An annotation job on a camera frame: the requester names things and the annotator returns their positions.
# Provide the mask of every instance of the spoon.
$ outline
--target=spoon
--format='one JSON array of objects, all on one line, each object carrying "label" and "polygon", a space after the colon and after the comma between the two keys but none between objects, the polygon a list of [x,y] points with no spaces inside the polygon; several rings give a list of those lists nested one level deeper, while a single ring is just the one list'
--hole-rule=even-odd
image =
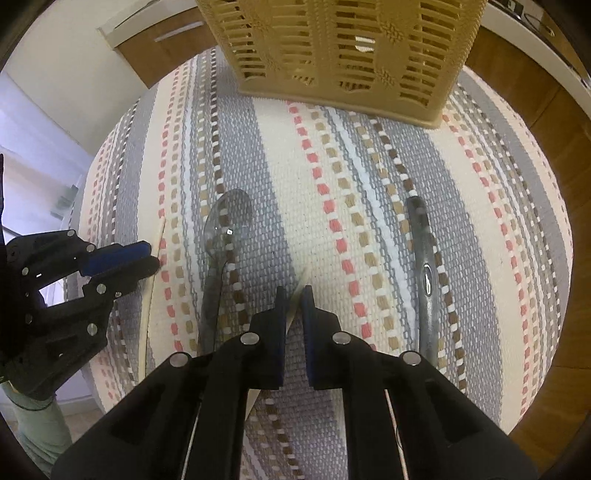
[{"label": "spoon", "polygon": [[199,340],[201,355],[215,350],[217,316],[222,297],[222,273],[227,261],[234,262],[235,251],[248,237],[252,223],[252,202],[241,189],[224,193],[213,204],[203,227],[203,246],[209,256],[209,269],[203,289]]}]

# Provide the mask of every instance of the spoon handle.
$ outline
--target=spoon handle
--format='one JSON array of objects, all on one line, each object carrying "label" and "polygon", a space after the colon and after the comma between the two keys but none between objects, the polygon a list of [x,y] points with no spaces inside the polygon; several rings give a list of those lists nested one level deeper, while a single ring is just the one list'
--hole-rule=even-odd
[{"label": "spoon handle", "polygon": [[201,303],[201,320],[199,322],[198,344],[201,355],[212,353],[215,349],[217,316],[222,298],[222,272],[223,266],[210,264],[203,289],[203,301]]},{"label": "spoon handle", "polygon": [[418,351],[432,365],[437,366],[439,349],[439,298],[437,266],[430,241],[427,207],[421,197],[407,199],[408,217],[413,234],[415,277],[418,303]]}]

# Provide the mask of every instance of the woven rug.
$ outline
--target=woven rug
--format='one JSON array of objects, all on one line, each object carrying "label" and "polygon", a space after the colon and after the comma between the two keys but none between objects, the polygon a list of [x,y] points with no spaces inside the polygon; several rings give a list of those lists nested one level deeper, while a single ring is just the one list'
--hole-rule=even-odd
[{"label": "woven rug", "polygon": [[[462,71],[441,126],[425,130],[236,91],[220,50],[171,72],[98,152],[71,226],[102,247],[158,238],[147,370],[197,354],[209,209],[225,191],[252,199],[250,237],[227,265],[219,335],[248,329],[307,267],[318,307],[398,355],[413,346],[414,255],[405,210],[427,204],[439,282],[439,369],[509,432],[550,366],[569,295],[572,241],[548,162],[521,118]],[[80,294],[70,277],[67,294]],[[115,302],[108,347],[87,376],[104,410],[138,378],[142,286]],[[242,476],[345,479],[340,392],[307,385],[301,320],[287,336],[285,387],[246,422]]]}]

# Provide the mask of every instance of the metal spoon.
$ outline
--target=metal spoon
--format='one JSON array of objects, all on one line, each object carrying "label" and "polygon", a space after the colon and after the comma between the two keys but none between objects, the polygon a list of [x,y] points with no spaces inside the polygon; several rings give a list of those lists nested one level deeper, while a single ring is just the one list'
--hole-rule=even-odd
[{"label": "metal spoon", "polygon": [[240,243],[248,237],[252,223],[252,203],[241,189],[230,190],[213,204],[203,227],[203,246],[209,255],[209,270],[203,289],[198,344],[201,355],[215,349],[217,315],[222,296],[222,273],[233,261]]},{"label": "metal spoon", "polygon": [[409,197],[406,201],[410,229],[413,234],[415,278],[418,301],[418,351],[437,368],[439,349],[439,316],[437,297],[437,267],[430,242],[427,207],[421,197]]}]

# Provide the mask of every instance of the white wall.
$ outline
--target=white wall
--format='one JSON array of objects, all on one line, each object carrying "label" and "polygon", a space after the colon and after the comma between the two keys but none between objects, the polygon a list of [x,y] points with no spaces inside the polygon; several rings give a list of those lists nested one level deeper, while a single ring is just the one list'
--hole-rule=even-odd
[{"label": "white wall", "polygon": [[57,0],[5,67],[54,122],[94,155],[145,85],[97,30],[137,0]]}]

